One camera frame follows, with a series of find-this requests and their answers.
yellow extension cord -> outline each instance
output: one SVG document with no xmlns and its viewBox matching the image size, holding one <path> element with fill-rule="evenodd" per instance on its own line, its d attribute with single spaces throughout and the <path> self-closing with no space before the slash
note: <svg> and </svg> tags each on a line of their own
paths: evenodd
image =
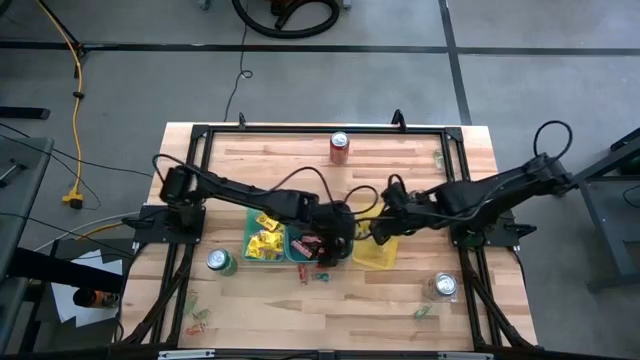
<svg viewBox="0 0 640 360">
<path fill-rule="evenodd" d="M 69 46 L 69 50 L 71 50 L 71 54 L 73 55 L 73 60 L 76 62 L 76 68 L 78 69 L 78 93 L 82 94 L 82 65 L 80 65 L 80 59 L 78 59 L 78 55 L 73 49 L 73 45 L 71 45 L 71 41 L 69 41 L 69 38 L 67 38 L 67 35 L 60 28 L 60 26 L 58 25 L 56 20 L 53 18 L 51 13 L 44 6 L 42 6 L 42 3 L 40 3 L 40 1 L 38 1 L 38 5 L 40 5 L 40 8 L 42 9 L 42 11 L 44 11 L 44 13 L 47 14 L 49 19 L 53 23 L 53 25 L 55 25 L 56 29 L 58 29 L 58 32 L 60 32 L 60 35 L 62 35 L 62 37 L 64 38 L 64 41 L 67 43 L 67 46 Z M 82 162 L 81 162 L 82 150 L 80 149 L 80 140 L 78 139 L 78 129 L 77 129 L 79 109 L 80 109 L 80 98 L 76 97 L 76 105 L 75 105 L 75 108 L 73 109 L 72 127 L 73 127 L 73 137 L 76 142 L 76 150 L 78 151 L 78 172 L 76 176 L 76 182 L 74 183 L 71 190 L 69 190 L 69 194 L 62 197 L 62 201 L 67 204 L 70 203 L 72 200 L 79 200 L 80 202 L 82 202 L 84 198 L 82 194 L 80 194 L 80 192 L 78 191 L 78 187 L 80 185 L 80 177 L 82 175 Z"/>
</svg>

red soda can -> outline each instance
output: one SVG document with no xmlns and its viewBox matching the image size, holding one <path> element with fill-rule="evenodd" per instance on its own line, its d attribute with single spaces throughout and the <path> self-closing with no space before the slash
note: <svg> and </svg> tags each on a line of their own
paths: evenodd
<svg viewBox="0 0 640 360">
<path fill-rule="evenodd" d="M 334 164 L 344 164 L 349 157 L 349 137 L 342 131 L 331 135 L 329 158 Z"/>
</svg>

green soda can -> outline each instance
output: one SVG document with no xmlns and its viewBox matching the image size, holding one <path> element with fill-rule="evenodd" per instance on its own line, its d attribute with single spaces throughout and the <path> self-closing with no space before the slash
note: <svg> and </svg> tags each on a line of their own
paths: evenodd
<svg viewBox="0 0 640 360">
<path fill-rule="evenodd" d="M 238 262 L 225 249 L 213 249 L 207 256 L 207 266 L 222 276 L 231 276 L 238 270 Z"/>
</svg>

black hose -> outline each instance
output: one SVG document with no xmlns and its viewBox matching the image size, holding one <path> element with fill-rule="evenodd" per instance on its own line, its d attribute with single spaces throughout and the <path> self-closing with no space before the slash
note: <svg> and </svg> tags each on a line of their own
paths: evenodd
<svg viewBox="0 0 640 360">
<path fill-rule="evenodd" d="M 289 17 L 293 15 L 293 13 L 298 10 L 300 6 L 306 5 L 312 2 L 321 2 L 326 4 L 331 8 L 331 16 L 327 20 L 325 20 L 322 24 L 302 29 L 302 30 L 282 30 L 282 27 L 289 20 Z M 236 10 L 236 13 L 242 19 L 242 21 L 247 24 L 251 29 L 256 32 L 276 39 L 302 39 L 310 36 L 318 35 L 329 30 L 337 21 L 340 16 L 340 5 L 336 2 L 336 0 L 294 0 L 282 11 L 282 14 L 278 17 L 278 21 L 276 22 L 275 29 L 270 29 L 266 26 L 262 26 L 255 22 L 240 4 L 240 0 L 231 0 L 233 4 L 233 8 Z"/>
</svg>

candy wrapper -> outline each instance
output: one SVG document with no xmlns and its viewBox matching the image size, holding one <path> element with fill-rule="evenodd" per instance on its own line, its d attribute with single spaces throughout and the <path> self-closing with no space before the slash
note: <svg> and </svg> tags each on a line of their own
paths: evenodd
<svg viewBox="0 0 640 360">
<path fill-rule="evenodd" d="M 261 213 L 257 218 L 256 222 L 262 225 L 265 229 L 274 232 L 280 227 L 280 223 L 268 217 L 264 213 Z"/>
<path fill-rule="evenodd" d="M 284 236 L 280 232 L 260 230 L 249 237 L 246 256 L 255 259 L 276 260 L 284 251 Z"/>
</svg>

